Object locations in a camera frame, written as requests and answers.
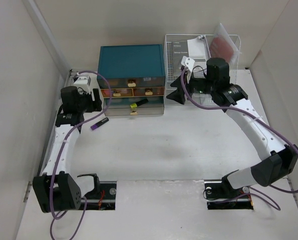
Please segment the black purple highlighter marker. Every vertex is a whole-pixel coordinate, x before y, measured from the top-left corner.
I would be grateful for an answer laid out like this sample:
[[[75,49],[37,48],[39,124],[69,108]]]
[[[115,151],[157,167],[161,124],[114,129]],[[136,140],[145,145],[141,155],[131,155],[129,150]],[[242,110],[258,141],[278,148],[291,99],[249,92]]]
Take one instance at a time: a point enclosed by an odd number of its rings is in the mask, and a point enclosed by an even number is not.
[[[105,123],[107,123],[109,121],[109,119],[106,117],[100,121],[98,121],[97,123],[93,124],[90,129],[92,131],[96,130],[97,128],[99,128],[100,126],[104,125]]]

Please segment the teal drawer organizer box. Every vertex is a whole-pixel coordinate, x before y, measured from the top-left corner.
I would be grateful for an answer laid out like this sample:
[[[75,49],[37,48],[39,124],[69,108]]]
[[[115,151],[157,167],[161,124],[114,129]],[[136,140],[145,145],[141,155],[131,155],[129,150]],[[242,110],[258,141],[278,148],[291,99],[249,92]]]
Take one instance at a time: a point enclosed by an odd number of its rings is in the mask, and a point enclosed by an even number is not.
[[[164,114],[166,73],[163,45],[102,46],[97,82],[108,117]],[[130,104],[148,99],[138,108]]]

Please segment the grey Canon setup guide booklet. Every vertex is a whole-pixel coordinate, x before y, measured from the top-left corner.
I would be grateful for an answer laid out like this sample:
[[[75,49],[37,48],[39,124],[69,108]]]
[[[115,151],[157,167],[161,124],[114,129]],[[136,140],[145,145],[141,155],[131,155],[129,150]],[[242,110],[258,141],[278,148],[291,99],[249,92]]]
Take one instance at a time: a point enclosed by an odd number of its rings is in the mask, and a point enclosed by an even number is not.
[[[180,74],[180,62],[183,56],[194,59],[194,66],[200,66],[194,72],[206,71],[206,62],[210,58],[210,53],[204,35],[184,41],[173,41],[171,43],[171,49],[174,74]]]

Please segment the pink yellow highlighter marker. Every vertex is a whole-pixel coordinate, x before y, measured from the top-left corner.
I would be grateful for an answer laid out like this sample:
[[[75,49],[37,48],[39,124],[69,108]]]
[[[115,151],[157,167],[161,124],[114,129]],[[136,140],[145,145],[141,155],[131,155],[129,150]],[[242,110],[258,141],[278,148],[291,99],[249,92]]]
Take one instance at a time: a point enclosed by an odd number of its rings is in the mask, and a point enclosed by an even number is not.
[[[130,104],[130,108],[135,109],[135,108],[138,108],[139,106],[142,106],[144,104],[147,104],[148,102],[149,102],[148,99],[147,98],[144,98],[142,100],[139,100],[139,101],[137,101],[135,103]]]

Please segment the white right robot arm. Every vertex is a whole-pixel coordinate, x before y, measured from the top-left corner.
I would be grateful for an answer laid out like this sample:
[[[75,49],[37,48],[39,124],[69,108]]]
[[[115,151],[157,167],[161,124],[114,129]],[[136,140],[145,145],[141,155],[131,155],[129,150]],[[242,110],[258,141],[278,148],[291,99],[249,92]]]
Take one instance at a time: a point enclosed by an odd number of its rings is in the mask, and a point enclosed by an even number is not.
[[[182,58],[181,75],[171,84],[176,90],[167,98],[182,105],[189,100],[196,107],[206,110],[207,107],[192,99],[192,94],[195,90],[201,90],[211,95],[215,103],[211,109],[222,110],[234,120],[260,158],[254,166],[233,171],[216,182],[207,182],[205,192],[213,199],[234,198],[243,188],[271,186],[290,174],[298,161],[297,146],[268,126],[242,87],[230,82],[229,64],[222,58],[210,58],[206,62],[203,78],[195,76],[196,68],[193,58]]]

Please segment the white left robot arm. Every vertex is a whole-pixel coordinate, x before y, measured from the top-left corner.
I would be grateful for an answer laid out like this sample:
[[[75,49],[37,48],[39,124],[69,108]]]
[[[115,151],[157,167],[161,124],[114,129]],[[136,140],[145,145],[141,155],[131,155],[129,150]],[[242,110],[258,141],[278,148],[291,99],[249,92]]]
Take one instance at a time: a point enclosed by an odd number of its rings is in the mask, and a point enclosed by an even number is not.
[[[99,90],[64,87],[61,100],[51,154],[42,174],[33,179],[33,189],[44,213],[77,210],[82,197],[87,195],[93,199],[101,191],[95,173],[81,174],[76,178],[71,176],[73,151],[85,122],[84,113],[102,110]]]

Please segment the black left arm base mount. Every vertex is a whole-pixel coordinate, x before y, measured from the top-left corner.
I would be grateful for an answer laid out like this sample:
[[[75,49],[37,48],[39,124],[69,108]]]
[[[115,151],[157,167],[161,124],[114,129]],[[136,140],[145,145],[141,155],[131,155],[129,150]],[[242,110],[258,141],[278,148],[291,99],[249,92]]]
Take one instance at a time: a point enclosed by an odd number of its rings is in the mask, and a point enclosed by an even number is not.
[[[114,210],[117,183],[100,181],[95,173],[82,174],[76,178],[66,174],[68,182],[68,209],[105,211]]]

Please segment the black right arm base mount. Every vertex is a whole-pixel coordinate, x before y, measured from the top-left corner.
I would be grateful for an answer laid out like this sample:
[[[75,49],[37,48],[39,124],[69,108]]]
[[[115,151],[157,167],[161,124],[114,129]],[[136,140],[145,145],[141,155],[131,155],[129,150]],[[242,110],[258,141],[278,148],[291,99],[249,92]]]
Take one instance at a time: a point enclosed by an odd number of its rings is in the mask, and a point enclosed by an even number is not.
[[[220,179],[204,181],[203,197],[208,210],[253,210],[250,189],[233,189]]]

